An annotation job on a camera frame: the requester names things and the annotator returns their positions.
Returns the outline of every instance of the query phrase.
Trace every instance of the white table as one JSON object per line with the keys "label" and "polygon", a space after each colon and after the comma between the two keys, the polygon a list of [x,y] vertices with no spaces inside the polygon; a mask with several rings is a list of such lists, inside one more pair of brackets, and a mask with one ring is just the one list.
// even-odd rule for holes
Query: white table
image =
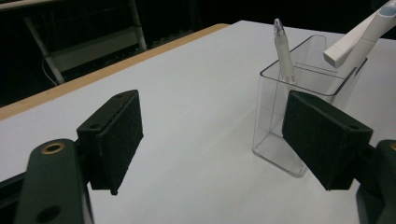
{"label": "white table", "polygon": [[[286,27],[293,48],[310,35]],[[346,112],[396,136],[396,42],[381,39]],[[359,223],[350,190],[326,191],[251,151],[260,71],[276,60],[273,26],[240,21],[0,121],[0,180],[23,172],[29,153],[76,128],[116,93],[139,90],[144,138],[118,196],[90,190],[95,222]]]}

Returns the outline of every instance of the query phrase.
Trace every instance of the clear plastic container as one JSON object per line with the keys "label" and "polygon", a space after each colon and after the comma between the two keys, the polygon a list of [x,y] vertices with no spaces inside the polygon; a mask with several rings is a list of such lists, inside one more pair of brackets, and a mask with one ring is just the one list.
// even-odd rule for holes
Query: clear plastic container
{"label": "clear plastic container", "polygon": [[308,92],[344,109],[366,62],[347,77],[338,77],[337,69],[324,61],[326,48],[325,36],[312,35],[290,51],[295,85],[283,80],[278,61],[260,72],[253,153],[296,177],[304,174],[306,166],[281,132],[289,89]]}

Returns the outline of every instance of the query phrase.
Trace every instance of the dark background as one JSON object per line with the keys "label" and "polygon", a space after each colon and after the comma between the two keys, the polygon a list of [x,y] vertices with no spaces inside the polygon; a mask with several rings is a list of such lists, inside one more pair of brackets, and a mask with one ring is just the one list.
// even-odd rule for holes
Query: dark background
{"label": "dark background", "polygon": [[[237,21],[345,34],[385,1],[258,1],[135,0],[148,48],[162,40],[196,32],[217,23]],[[54,4],[0,11],[0,106],[52,88],[42,66],[52,76],[32,35],[21,19],[29,15],[49,51],[125,29],[132,24],[128,0],[58,0]],[[396,29],[384,38],[396,39]],[[137,46],[63,72],[72,80],[119,60],[134,56]]]}

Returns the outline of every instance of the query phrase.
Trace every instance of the transparent pen holder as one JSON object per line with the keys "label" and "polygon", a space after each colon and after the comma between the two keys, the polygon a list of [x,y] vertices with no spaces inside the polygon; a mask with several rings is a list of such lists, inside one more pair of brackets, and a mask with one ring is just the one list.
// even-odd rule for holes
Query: transparent pen holder
{"label": "transparent pen holder", "polygon": [[324,61],[326,45],[325,36],[312,35],[290,51],[295,85],[283,80],[278,61],[260,72],[253,153],[296,177],[306,166],[282,137],[289,89],[316,95],[343,110],[366,62],[347,77],[338,77],[337,69]]}

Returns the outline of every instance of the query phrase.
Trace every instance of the white pen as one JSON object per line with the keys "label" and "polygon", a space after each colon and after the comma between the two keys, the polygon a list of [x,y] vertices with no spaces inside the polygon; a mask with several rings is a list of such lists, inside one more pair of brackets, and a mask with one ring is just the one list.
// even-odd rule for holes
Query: white pen
{"label": "white pen", "polygon": [[274,21],[274,35],[277,57],[279,59],[280,73],[289,84],[295,85],[295,77],[293,64],[291,62],[289,40],[286,36],[285,29],[283,28],[280,19]]}

